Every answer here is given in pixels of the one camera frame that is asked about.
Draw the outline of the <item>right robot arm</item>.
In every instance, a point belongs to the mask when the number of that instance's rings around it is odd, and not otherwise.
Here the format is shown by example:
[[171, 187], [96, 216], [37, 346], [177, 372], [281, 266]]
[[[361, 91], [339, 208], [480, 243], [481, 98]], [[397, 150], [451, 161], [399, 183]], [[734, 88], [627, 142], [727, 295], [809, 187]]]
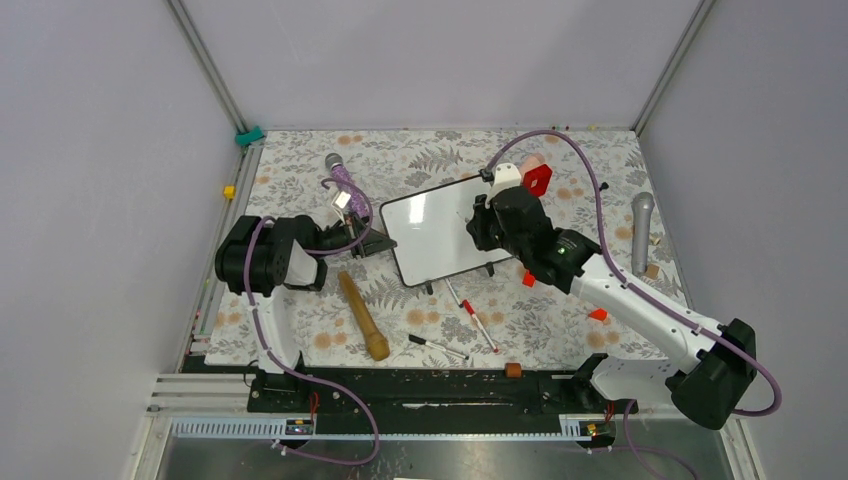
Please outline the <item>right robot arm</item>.
[[525, 187], [475, 197], [466, 229], [481, 251], [503, 249], [539, 282], [610, 313], [660, 349], [667, 365], [598, 355], [573, 386], [575, 402], [597, 412], [611, 400], [671, 404], [697, 425], [721, 429], [756, 377], [754, 329], [722, 324], [660, 294], [585, 235], [552, 224]]

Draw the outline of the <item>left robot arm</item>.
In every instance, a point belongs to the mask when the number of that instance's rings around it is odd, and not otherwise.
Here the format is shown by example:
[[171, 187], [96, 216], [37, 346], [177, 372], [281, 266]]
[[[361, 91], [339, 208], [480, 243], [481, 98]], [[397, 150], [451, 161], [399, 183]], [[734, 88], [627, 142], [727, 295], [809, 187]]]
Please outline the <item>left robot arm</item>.
[[218, 280], [248, 302], [259, 348], [258, 368], [267, 374], [283, 374], [275, 380], [271, 395], [285, 410], [304, 407], [311, 387], [304, 378], [286, 373], [300, 367], [302, 353], [279, 290], [319, 292], [327, 279], [328, 256], [349, 252], [354, 258], [366, 258], [395, 248], [397, 242], [371, 228], [370, 220], [353, 212], [320, 227], [308, 215], [243, 215], [216, 251]]

